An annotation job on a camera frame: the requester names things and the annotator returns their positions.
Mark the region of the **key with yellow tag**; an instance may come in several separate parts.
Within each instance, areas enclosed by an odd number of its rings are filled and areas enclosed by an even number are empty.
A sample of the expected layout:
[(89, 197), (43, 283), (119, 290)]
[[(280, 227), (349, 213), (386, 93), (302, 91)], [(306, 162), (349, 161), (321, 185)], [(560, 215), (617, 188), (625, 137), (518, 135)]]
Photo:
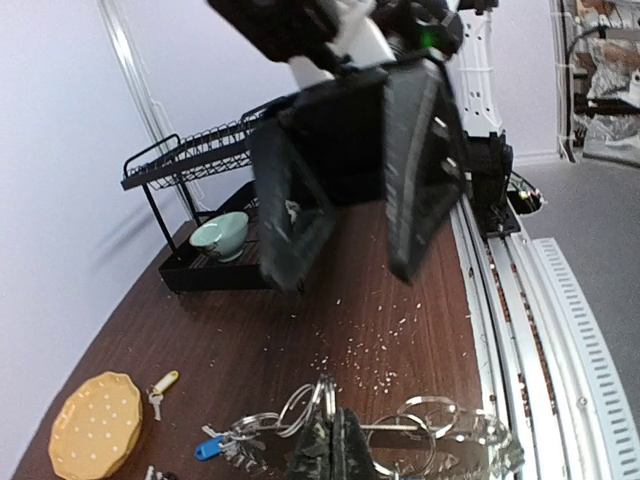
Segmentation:
[(180, 373), (177, 370), (171, 370), (150, 387), (147, 400), (153, 409), (153, 418), (156, 422), (160, 422), (162, 419), (161, 404), (165, 393), (177, 382), (179, 377)]

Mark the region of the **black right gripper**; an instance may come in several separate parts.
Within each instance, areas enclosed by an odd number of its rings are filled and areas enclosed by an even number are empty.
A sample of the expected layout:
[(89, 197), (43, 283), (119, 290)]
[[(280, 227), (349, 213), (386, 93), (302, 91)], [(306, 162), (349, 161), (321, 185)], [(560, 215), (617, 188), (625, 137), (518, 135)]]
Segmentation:
[(263, 278), (298, 289), (335, 227), (332, 203), (383, 199), (390, 271), (411, 283), (465, 191), (468, 147), (444, 65), (354, 69), (300, 90), (277, 119), (248, 140)]

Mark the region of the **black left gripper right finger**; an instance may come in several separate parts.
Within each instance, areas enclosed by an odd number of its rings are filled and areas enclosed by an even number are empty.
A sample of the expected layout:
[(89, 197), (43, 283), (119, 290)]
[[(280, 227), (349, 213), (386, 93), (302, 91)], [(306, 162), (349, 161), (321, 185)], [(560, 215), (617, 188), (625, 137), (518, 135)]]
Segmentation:
[(375, 478), (373, 459), (357, 415), (339, 408), (332, 426), (332, 478), (370, 480)]

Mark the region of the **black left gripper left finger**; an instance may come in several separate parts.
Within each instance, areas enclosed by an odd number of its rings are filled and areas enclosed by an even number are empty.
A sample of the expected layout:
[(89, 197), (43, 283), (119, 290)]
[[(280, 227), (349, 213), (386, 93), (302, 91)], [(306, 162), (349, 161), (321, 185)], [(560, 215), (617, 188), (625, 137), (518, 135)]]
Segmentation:
[(314, 419), (303, 427), (289, 462), (289, 478), (331, 478), (331, 428), (323, 420)]

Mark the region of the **left aluminium corner post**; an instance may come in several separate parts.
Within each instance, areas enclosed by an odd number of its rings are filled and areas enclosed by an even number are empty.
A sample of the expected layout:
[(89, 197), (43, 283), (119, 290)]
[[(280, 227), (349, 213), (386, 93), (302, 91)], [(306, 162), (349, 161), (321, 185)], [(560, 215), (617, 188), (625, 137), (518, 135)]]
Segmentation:
[(153, 143), (174, 133), (164, 106), (153, 98), (149, 70), (131, 34), (122, 1), (98, 0), (97, 6), (134, 105)]

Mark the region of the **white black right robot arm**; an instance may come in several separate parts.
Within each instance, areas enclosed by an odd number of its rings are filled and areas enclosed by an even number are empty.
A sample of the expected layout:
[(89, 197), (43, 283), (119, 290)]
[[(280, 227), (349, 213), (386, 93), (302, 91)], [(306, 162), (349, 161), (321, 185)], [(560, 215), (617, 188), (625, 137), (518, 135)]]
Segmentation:
[(463, 30), (462, 107), (441, 61), (408, 54), (266, 111), (249, 148), (267, 282), (299, 286), (340, 205), (384, 200), (389, 268), (407, 283), (464, 195), (483, 228), (497, 231), (513, 151), (491, 98), (489, 30), (488, 18)]

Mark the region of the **pale green bowl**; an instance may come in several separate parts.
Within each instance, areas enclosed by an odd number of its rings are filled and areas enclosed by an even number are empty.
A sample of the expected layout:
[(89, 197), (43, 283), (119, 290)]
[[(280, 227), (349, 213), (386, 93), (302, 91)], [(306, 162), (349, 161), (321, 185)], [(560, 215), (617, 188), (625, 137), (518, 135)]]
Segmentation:
[(239, 211), (230, 212), (199, 226), (189, 237), (189, 244), (209, 258), (229, 263), (244, 252), (248, 230), (249, 215)]

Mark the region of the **yellow dotted plate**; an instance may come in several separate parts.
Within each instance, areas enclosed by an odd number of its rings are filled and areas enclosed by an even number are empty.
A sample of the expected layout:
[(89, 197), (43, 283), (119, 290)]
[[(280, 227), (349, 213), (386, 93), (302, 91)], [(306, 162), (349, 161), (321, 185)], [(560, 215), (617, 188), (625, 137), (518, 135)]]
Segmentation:
[(106, 479), (133, 451), (141, 431), (140, 390), (129, 375), (106, 371), (65, 401), (51, 429), (49, 457), (62, 479)]

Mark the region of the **aluminium front rail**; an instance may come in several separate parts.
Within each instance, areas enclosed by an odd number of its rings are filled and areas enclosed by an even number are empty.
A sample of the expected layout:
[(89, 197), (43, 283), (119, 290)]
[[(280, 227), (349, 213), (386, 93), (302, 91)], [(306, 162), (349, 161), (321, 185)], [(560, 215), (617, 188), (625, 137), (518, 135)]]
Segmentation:
[(520, 479), (635, 479), (639, 435), (612, 355), (557, 242), (483, 238), (451, 215), (482, 406), (520, 441)]

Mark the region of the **blue tag key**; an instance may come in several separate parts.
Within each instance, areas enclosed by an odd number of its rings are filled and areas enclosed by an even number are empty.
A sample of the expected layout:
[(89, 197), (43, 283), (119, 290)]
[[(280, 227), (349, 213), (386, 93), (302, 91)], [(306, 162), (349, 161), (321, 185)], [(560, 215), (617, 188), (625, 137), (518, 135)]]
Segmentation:
[(199, 444), (194, 451), (194, 457), (200, 462), (209, 461), (223, 455), (232, 444), (228, 436), (218, 435)]

